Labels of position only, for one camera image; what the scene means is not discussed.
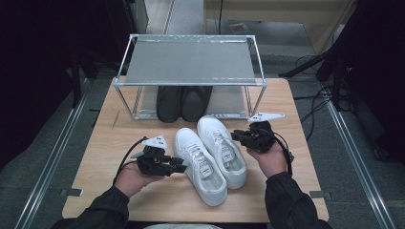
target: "glass shelf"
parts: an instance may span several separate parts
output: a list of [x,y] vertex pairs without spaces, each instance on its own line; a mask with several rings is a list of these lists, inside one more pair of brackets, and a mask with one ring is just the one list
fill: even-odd
[[[260,77],[256,77],[253,71],[252,54],[256,54],[259,60]],[[126,75],[121,78],[126,65]],[[267,83],[254,35],[131,34],[114,86],[133,119],[156,118],[156,95],[151,95],[156,90],[142,93],[144,86],[148,89],[156,86],[214,86],[214,98],[223,91],[216,86],[244,87],[246,106],[242,98],[232,101],[235,109],[228,107],[223,113],[218,109],[210,112],[210,107],[221,107],[213,99],[207,113],[219,118],[247,118],[256,112]],[[138,86],[139,89],[132,110],[121,91],[125,86]],[[249,86],[262,87],[254,109],[251,108]],[[236,93],[231,97],[240,98],[239,94],[243,93],[241,89],[229,91]],[[139,108],[141,97],[148,101],[142,103],[146,109]]]

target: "black jacket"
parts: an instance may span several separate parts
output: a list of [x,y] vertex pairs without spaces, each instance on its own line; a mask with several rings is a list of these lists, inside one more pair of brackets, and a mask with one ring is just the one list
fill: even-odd
[[[128,202],[129,198],[113,186],[96,198],[70,228],[124,228],[129,216]],[[312,199],[288,173],[266,181],[265,202],[268,218],[275,229],[331,228],[318,219]]]

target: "shoelace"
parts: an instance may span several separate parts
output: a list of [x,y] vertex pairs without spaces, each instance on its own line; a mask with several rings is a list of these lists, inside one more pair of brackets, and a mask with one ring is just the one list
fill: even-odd
[[224,141],[224,136],[220,130],[210,132],[211,137],[214,139],[216,145],[221,145]]
[[200,149],[200,146],[197,144],[192,144],[189,145],[185,148],[187,152],[190,154],[187,154],[190,161],[193,162],[196,166],[193,166],[194,170],[198,171],[200,169],[200,161],[202,158],[204,158],[202,150]]
[[[211,135],[211,137],[214,139],[215,144],[223,150],[223,141],[224,141],[224,135],[220,130],[215,130],[209,133]],[[229,162],[224,162],[224,167],[228,168],[229,167]]]

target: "gray carpet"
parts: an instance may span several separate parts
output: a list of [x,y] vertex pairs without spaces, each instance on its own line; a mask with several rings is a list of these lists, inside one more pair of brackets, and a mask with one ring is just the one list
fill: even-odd
[[[200,0],[175,1],[168,33],[201,33],[203,28],[201,18],[199,18],[201,16],[199,13],[202,11],[201,3]],[[218,22],[210,22],[210,31],[216,30],[216,23]],[[293,40],[287,41],[282,38],[277,38],[278,42],[271,42],[271,39],[266,40],[266,37],[261,35],[268,32],[253,29],[252,26],[249,26],[250,32],[257,33],[261,37],[261,41],[268,42],[268,45],[274,48],[274,52],[267,52],[268,47],[264,47],[265,51],[262,55],[265,74],[268,77],[277,77],[277,73],[293,69],[296,61],[305,61],[305,59],[299,59],[300,56],[311,55],[304,34],[300,33],[295,43]],[[299,28],[293,29],[292,33],[295,34],[300,30]],[[108,86],[114,77],[110,70],[102,66],[99,66],[99,69],[101,74],[97,79],[91,80],[91,88],[83,111],[32,221],[31,228],[50,228],[62,218],[61,212],[66,197],[62,197],[60,193],[63,189],[72,186],[78,165],[92,133],[92,124],[97,113],[90,112],[90,110],[101,108]],[[315,95],[320,90],[321,86],[313,76],[315,71],[316,67],[288,79],[293,96]],[[295,104],[301,117],[310,112],[310,99],[296,100]],[[0,172],[0,228],[14,228],[68,118],[71,105],[72,95],[59,106],[32,146]],[[405,176],[403,176],[405,166],[395,162],[376,160],[371,142],[365,136],[356,116],[352,113],[342,115],[381,196],[387,202],[397,228],[405,228],[405,218],[403,218],[405,215],[403,196],[405,193]],[[311,122],[308,119],[303,123],[306,135],[309,133],[310,127]],[[328,108],[325,107],[315,114],[313,135],[308,144],[321,188],[331,196],[331,199],[326,199],[331,226],[335,229],[380,228]]]

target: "vr controller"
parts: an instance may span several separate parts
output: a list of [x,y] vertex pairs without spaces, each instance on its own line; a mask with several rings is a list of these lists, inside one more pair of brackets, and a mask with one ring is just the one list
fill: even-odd
[[281,142],[271,130],[271,125],[268,121],[253,122],[249,125],[249,130],[235,130],[231,133],[232,139],[241,142],[241,145],[246,148],[253,149],[258,153],[266,153],[271,146],[278,142],[283,148],[283,154],[287,162],[287,172],[292,176],[292,161],[294,156],[288,150],[287,144]]
[[145,175],[167,176],[173,173],[184,173],[187,166],[181,165],[182,158],[166,156],[164,150],[145,146],[143,155],[137,158],[138,167]]
[[249,130],[235,130],[231,136],[233,140],[241,142],[241,145],[259,153],[267,152],[277,140],[268,121],[253,122],[249,125]]
[[145,145],[143,151],[131,158],[137,160],[138,167],[143,174],[170,177],[173,173],[184,173],[187,166],[182,165],[182,158],[164,154],[167,144],[162,135],[145,139],[142,143]]

